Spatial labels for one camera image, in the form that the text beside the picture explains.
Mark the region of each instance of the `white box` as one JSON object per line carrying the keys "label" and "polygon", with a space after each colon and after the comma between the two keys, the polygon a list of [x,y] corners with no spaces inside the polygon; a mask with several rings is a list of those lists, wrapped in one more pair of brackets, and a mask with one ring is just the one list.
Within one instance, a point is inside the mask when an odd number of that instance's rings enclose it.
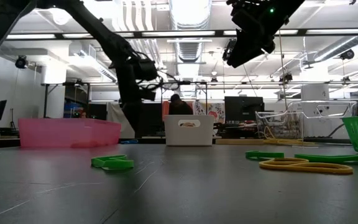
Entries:
{"label": "white box", "polygon": [[214,117],[210,115],[166,115],[168,146],[212,146]]}

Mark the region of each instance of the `gray table surface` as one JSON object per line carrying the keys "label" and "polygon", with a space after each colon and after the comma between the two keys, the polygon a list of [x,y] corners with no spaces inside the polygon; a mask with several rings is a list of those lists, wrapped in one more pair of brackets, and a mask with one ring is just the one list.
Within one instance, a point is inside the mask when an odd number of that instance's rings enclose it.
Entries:
{"label": "gray table surface", "polygon": [[[354,175],[263,170],[249,150],[354,154],[351,147],[0,149],[2,223],[358,223]],[[105,172],[95,156],[127,154],[135,168]]]}

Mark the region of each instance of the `ceiling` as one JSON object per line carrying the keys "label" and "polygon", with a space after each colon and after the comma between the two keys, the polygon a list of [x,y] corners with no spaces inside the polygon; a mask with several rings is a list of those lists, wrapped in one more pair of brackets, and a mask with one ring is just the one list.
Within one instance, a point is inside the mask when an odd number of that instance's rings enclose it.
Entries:
{"label": "ceiling", "polygon": [[[236,25],[231,21],[231,6],[225,4],[226,1],[213,0],[211,9],[211,18],[209,28],[213,30],[233,30]],[[167,0],[152,0],[152,25],[156,30],[170,30],[170,12]],[[112,15],[114,10],[110,2],[96,2],[94,0],[85,0],[88,9],[98,17],[103,17],[103,24],[114,31],[112,25]],[[133,23],[135,23],[135,5],[132,5]],[[325,0],[314,1],[306,0],[305,3],[290,18],[290,23],[283,27],[284,29],[301,28],[346,28],[358,27],[358,1],[350,6],[349,0]],[[17,23],[12,33],[74,33],[86,32],[76,21],[70,19],[66,24],[60,26],[53,20],[53,15],[48,10],[34,10],[26,15]],[[252,81],[278,81],[281,74],[280,68],[292,61],[302,62],[304,57],[299,57],[302,53],[311,54],[318,52],[327,46],[335,43],[342,37],[276,37],[275,52],[270,55],[259,56],[244,66],[232,68],[224,65],[221,60],[223,48],[225,48],[229,38],[210,38],[212,42],[204,44],[201,57],[202,64],[199,69],[199,80],[210,80],[211,72],[217,73],[218,81],[240,82],[248,81],[247,74]],[[159,49],[163,64],[167,67],[167,72],[177,75],[177,64],[175,63],[175,49],[173,44],[167,43],[168,39],[157,39],[156,43]],[[10,49],[17,48],[45,48],[59,57],[63,58],[69,64],[67,77],[77,77],[92,82],[100,82],[101,75],[92,66],[73,60],[72,54],[67,55],[66,50],[73,42],[79,42],[82,46],[91,44],[98,49],[100,45],[95,40],[74,40],[74,41],[7,41],[4,45]],[[340,80],[343,74],[358,74],[358,46],[353,47],[355,57],[352,60],[345,60],[342,66],[342,60],[329,59],[324,62],[328,67],[328,74],[324,79]],[[98,52],[98,60],[105,66],[110,64],[109,59],[103,52]],[[294,80],[301,80],[301,63],[291,69]],[[238,86],[226,86],[226,88],[238,88]]]}

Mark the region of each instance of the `wire cage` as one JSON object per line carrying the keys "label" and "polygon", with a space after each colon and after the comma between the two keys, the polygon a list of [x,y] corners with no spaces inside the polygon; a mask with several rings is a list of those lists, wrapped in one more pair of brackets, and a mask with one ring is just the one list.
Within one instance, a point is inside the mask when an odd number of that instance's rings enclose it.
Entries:
{"label": "wire cage", "polygon": [[357,116],[357,102],[294,101],[285,112],[255,113],[260,138],[349,139],[341,118]]}

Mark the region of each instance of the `white wall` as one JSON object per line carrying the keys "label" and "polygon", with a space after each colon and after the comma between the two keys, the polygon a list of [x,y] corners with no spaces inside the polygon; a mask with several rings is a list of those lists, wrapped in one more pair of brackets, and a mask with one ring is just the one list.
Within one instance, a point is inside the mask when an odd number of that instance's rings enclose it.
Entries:
{"label": "white wall", "polygon": [[40,106],[44,105],[44,88],[40,84],[41,74],[20,70],[13,62],[0,57],[0,101],[7,100],[0,128],[11,126],[11,108],[16,127],[19,118],[38,117]]}

